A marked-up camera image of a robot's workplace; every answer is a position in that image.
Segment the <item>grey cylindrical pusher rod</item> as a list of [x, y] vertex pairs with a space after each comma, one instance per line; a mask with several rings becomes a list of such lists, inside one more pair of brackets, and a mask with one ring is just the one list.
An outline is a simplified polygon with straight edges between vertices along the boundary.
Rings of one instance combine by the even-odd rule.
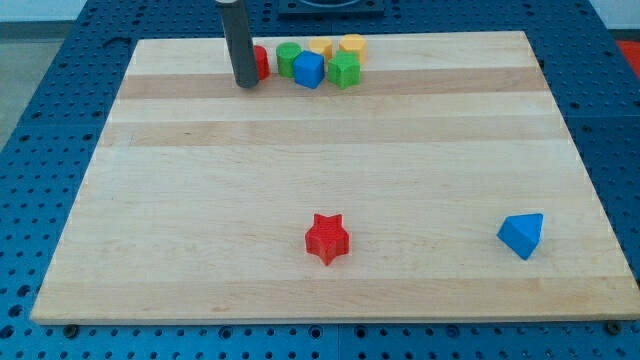
[[244, 89], [259, 82], [249, 15], [244, 0], [216, 0], [236, 84]]

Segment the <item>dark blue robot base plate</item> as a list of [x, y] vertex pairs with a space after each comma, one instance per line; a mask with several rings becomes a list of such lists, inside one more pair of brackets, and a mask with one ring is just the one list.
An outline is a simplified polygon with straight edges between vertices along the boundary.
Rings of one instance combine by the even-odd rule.
[[384, 0], [278, 0], [278, 17], [382, 15]]

